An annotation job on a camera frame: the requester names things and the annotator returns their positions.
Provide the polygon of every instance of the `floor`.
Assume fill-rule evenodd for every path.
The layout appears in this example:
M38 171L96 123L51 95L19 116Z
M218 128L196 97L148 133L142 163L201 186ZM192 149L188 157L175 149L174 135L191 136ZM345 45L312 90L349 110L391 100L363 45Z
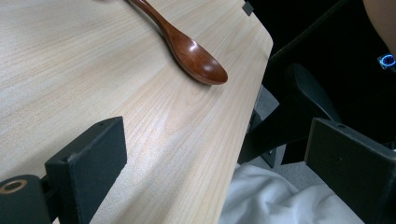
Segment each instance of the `floor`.
M278 105L279 102L276 98L262 86L255 105L255 110L261 119L265 119ZM274 168L271 168L261 157L250 161L249 164L272 170L284 176L297 189L304 189L308 186L323 183L320 177L309 169L303 161L281 165L280 163L282 162L284 153L285 146L276 149L276 164Z

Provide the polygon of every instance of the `wooden spoon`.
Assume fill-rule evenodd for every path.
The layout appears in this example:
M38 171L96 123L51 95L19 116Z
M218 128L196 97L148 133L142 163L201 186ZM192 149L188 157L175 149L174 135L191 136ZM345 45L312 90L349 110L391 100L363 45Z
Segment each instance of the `wooden spoon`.
M181 33L146 0L128 0L140 7L160 27L177 62L192 77L209 85L219 85L228 79L219 62L193 39Z

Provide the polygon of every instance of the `glossy wooden spoon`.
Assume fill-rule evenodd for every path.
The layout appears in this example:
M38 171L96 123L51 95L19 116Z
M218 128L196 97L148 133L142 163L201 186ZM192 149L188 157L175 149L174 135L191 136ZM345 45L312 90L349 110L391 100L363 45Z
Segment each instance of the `glossy wooden spoon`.
M209 85L219 85L228 76L219 62L193 39L181 33L146 0L128 0L140 7L160 27L177 62L192 77Z

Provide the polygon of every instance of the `white cloth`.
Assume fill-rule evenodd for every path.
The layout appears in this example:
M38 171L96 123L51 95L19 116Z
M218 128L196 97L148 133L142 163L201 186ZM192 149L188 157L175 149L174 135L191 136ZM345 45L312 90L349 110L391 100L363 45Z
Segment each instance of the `white cloth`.
M272 171L244 164L235 169L219 224L361 224L325 184L297 190Z

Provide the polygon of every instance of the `person's arm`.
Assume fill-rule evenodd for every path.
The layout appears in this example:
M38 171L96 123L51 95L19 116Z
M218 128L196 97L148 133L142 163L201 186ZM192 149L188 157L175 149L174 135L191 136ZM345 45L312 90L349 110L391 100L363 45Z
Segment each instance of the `person's arm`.
M363 3L372 25L390 53L396 56L396 0L363 0Z

